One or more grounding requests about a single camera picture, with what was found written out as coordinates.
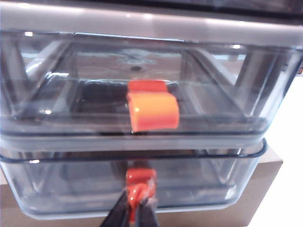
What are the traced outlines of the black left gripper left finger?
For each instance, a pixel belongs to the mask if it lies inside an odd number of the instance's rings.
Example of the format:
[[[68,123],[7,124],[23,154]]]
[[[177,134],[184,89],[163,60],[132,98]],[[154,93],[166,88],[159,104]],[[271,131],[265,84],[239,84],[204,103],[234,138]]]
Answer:
[[[129,227],[129,208],[127,192],[123,191],[100,227]]]

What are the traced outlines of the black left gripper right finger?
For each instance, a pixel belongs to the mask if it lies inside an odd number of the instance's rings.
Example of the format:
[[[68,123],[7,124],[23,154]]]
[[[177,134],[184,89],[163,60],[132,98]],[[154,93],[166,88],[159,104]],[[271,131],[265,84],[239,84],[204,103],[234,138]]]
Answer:
[[[155,213],[157,208],[156,199],[144,199],[136,210],[137,227],[158,227],[159,223]]]

